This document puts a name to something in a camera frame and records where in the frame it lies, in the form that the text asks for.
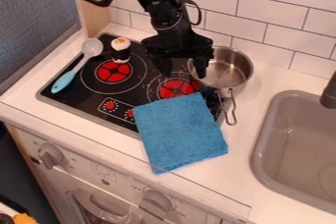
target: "blue towel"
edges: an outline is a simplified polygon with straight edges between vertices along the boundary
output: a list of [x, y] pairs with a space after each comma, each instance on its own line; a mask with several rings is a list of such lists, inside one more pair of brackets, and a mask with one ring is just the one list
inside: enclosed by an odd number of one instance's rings
[[155, 174], [228, 152], [200, 93], [136, 107], [135, 119]]

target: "stainless steel pot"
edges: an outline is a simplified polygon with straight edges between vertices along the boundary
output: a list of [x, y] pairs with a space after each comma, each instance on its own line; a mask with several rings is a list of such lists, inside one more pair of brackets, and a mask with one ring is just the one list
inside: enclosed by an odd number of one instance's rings
[[[225, 120], [228, 125], [237, 124], [235, 114], [237, 104], [235, 101], [235, 93], [238, 93], [249, 80], [253, 73], [253, 64], [250, 58], [243, 52], [229, 47], [215, 47], [214, 59], [210, 60], [209, 66], [206, 68], [206, 76], [200, 79], [194, 66], [194, 60], [188, 61], [188, 70], [191, 75], [202, 84], [215, 88], [217, 90], [219, 101], [222, 103]], [[233, 105], [232, 117], [233, 122], [229, 120], [228, 106]]]

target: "stainless steel sink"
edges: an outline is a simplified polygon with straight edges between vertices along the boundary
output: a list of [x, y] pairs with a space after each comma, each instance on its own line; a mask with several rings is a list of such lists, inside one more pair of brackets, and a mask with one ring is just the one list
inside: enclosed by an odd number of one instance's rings
[[336, 214], [336, 110], [288, 90], [271, 101], [251, 166], [270, 190]]

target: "grey wall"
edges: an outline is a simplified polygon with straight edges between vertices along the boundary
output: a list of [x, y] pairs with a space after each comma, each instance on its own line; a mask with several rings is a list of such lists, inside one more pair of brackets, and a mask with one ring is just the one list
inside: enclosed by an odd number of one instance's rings
[[0, 0], [0, 94], [79, 27], [75, 0]]

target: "black stovetop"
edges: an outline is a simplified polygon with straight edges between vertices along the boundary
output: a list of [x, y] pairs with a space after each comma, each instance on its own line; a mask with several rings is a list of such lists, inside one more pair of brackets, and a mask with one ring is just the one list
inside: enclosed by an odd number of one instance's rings
[[[101, 55], [89, 59], [65, 89], [56, 94], [51, 93], [56, 80], [81, 61], [83, 54], [79, 55], [41, 90], [38, 97], [115, 130], [123, 132], [126, 128], [137, 133], [133, 118], [134, 107], [201, 91], [202, 85], [188, 73], [187, 59], [174, 59], [171, 76], [164, 77], [145, 56], [145, 49], [137, 42], [132, 42], [132, 57], [128, 63], [114, 63], [111, 57], [117, 52], [110, 46], [114, 38], [116, 36], [111, 34], [102, 34], [99, 37], [104, 44]], [[220, 112], [218, 99], [206, 97], [205, 100], [217, 119]]]

